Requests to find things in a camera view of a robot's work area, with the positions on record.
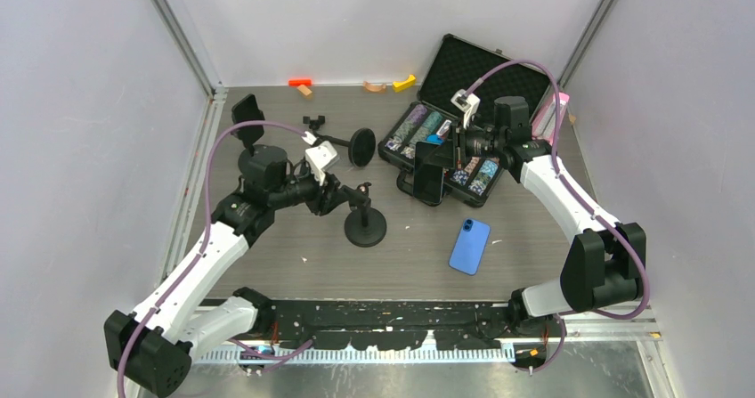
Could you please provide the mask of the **dark green-edged smartphone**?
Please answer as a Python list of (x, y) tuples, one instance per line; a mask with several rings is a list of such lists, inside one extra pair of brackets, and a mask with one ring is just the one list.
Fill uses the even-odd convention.
[(437, 165), (415, 165), (411, 194), (414, 199), (431, 206), (439, 205), (443, 198), (444, 169)]

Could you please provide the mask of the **black smartphone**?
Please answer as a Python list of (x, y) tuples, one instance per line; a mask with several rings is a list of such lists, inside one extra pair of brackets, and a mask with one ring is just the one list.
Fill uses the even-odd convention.
[[(252, 93), (234, 104), (231, 108), (231, 120), (234, 125), (248, 121), (264, 120), (264, 114), (259, 109), (256, 96)], [(260, 125), (245, 126), (233, 132), (245, 147), (253, 146), (264, 135), (264, 127)]]

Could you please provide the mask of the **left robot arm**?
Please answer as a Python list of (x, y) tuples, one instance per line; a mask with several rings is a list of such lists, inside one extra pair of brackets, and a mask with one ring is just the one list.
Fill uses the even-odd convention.
[(192, 364), (223, 342), (246, 333), (272, 331), (267, 297), (244, 288), (215, 309), (195, 313), (207, 293), (272, 226), (277, 211), (306, 205), (317, 216), (346, 201), (346, 189), (330, 173), (339, 155), (329, 142), (307, 148), (292, 164), (280, 147), (257, 144), (239, 156), (239, 183), (206, 217), (205, 229), (187, 256), (130, 313), (114, 311), (104, 333), (117, 394), (126, 381), (168, 397)]

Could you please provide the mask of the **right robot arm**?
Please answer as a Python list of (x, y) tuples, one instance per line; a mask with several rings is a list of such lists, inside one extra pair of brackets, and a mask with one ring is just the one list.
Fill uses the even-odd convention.
[(573, 182), (556, 154), (556, 140), (533, 139), (523, 97), (499, 97), (495, 120), (484, 130), (469, 127), (481, 102), (475, 94), (459, 90), (451, 102), (462, 111), (462, 119), (441, 143), (418, 144), (413, 196), (436, 202), (453, 167), (472, 156), (493, 157), (499, 169), (540, 201), (570, 242), (557, 279), (512, 293), (509, 327), (526, 337), (545, 317), (593, 312), (631, 320), (641, 314), (649, 303), (645, 231), (637, 223), (620, 222)]

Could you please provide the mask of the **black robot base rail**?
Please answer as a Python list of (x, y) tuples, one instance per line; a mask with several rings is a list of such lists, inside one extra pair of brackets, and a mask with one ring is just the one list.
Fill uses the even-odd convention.
[(273, 300), (239, 338), (285, 349), (310, 341), (316, 350), (337, 351), (417, 349), (432, 340), (450, 351), (492, 349), (508, 338), (554, 345), (560, 335), (552, 317), (518, 321), (506, 305), (492, 302)]

